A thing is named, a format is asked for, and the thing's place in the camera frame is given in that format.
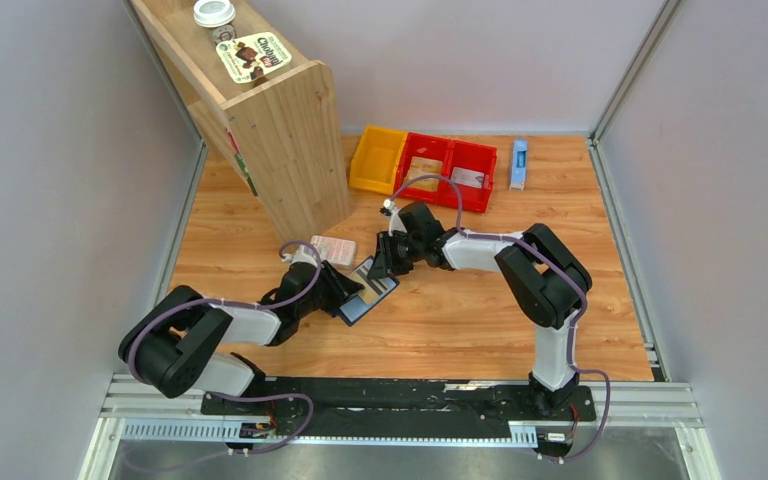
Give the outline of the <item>navy blue card holder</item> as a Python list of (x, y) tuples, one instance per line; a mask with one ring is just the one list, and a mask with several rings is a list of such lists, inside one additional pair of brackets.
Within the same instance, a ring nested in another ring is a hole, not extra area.
[(366, 314), (370, 313), (383, 299), (374, 305), (364, 304), (358, 295), (344, 304), (336, 313), (336, 316), (341, 318), (343, 322), (348, 326), (355, 325)]

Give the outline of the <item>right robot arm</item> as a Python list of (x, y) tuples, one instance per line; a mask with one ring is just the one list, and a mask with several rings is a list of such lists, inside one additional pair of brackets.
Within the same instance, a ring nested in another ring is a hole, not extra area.
[(447, 271), (501, 274), (536, 328), (536, 359), (529, 374), (532, 408), (547, 419), (565, 411), (580, 378), (570, 360), (571, 329), (584, 311), (592, 278), (554, 232), (544, 224), (510, 234), (444, 229), (423, 202), (397, 208), (387, 200), (382, 212), (390, 225), (377, 235), (368, 277), (405, 275), (418, 262)]

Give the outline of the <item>gold credit card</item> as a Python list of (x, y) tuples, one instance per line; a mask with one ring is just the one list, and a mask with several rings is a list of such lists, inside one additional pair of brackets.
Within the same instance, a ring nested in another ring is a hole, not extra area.
[(376, 304), (398, 287), (398, 282), (391, 277), (371, 279), (369, 272), (372, 264), (373, 258), (368, 257), (349, 274), (350, 279), (363, 286), (358, 297), (366, 305)]

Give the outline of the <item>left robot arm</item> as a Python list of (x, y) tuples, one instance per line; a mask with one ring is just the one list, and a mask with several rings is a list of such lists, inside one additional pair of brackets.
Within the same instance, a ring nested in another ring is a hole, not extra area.
[(250, 415), (266, 399), (264, 385), (255, 380), (262, 373), (241, 357), (218, 353), (218, 346), (279, 346), (306, 316), (336, 315), (365, 289), (327, 261), (292, 263), (280, 284), (256, 304), (223, 302), (179, 285), (124, 336), (118, 356), (135, 379), (167, 398), (192, 388), (212, 390), (227, 394), (231, 406)]

